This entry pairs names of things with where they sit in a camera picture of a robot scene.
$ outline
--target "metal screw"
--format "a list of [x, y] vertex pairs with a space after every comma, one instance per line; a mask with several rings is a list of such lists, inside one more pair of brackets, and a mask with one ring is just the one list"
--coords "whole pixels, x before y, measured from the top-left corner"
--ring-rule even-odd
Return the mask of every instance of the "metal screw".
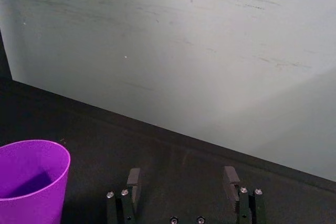
[[241, 188], [240, 188], [240, 191], [241, 191], [243, 194], [245, 194], [245, 193], [247, 193], [247, 188], [246, 188], [246, 187], [241, 187]]
[[204, 224], [204, 223], [205, 223], [204, 217], [198, 217], [197, 218], [197, 224]]
[[108, 197], [108, 198], [112, 198], [113, 196], [114, 196], [114, 193], [112, 191], [110, 191], [106, 194], [106, 197]]
[[178, 221], [179, 219], [177, 219], [176, 217], [172, 217], [170, 218], [170, 224], [178, 224]]
[[127, 195], [127, 194], [128, 194], [128, 190], [127, 190], [127, 189], [121, 191], [121, 195], [122, 195], [122, 196], [125, 196], [125, 195]]
[[256, 189], [254, 191], [257, 195], [262, 195], [263, 194], [263, 191], [261, 189]]

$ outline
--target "white wall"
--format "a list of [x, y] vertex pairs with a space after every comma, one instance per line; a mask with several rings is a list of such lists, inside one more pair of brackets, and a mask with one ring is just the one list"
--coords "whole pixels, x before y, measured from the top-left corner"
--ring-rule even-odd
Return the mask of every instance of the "white wall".
[[335, 0], [1, 0], [15, 80], [336, 180]]

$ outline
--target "plastic cup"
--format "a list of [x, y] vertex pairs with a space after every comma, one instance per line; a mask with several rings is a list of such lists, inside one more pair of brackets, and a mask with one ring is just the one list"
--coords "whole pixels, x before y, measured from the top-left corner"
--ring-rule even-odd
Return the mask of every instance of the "plastic cup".
[[60, 224], [69, 166], [55, 142], [0, 147], [0, 224]]

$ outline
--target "black tabletop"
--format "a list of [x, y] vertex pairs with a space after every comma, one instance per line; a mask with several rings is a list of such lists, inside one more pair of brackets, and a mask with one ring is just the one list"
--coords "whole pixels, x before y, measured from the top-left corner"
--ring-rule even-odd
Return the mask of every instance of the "black tabletop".
[[106, 193], [122, 190], [133, 167], [142, 169], [139, 223], [195, 223], [200, 215], [234, 223], [224, 166], [263, 189], [269, 223], [336, 223], [335, 182], [0, 79], [0, 146], [25, 139], [71, 153], [64, 224], [106, 223]]

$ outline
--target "screw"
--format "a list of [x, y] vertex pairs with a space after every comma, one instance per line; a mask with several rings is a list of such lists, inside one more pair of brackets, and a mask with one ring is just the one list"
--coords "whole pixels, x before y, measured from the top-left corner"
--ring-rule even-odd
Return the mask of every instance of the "screw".
[[256, 189], [254, 191], [257, 195], [262, 195], [263, 194], [263, 191], [261, 189]]
[[109, 199], [112, 198], [113, 196], [114, 196], [114, 193], [112, 191], [106, 194], [106, 197], [108, 197]]
[[247, 193], [247, 188], [246, 188], [246, 187], [241, 187], [241, 188], [240, 188], [240, 191], [241, 191], [243, 194], [245, 194], [245, 193]]
[[128, 190], [127, 189], [121, 191], [121, 195], [122, 196], [126, 196], [127, 194], [128, 194]]
[[177, 219], [177, 217], [172, 217], [170, 218], [170, 224], [178, 224], [178, 221], [179, 219]]
[[197, 224], [204, 224], [204, 223], [205, 223], [204, 217], [200, 216], [197, 218]]

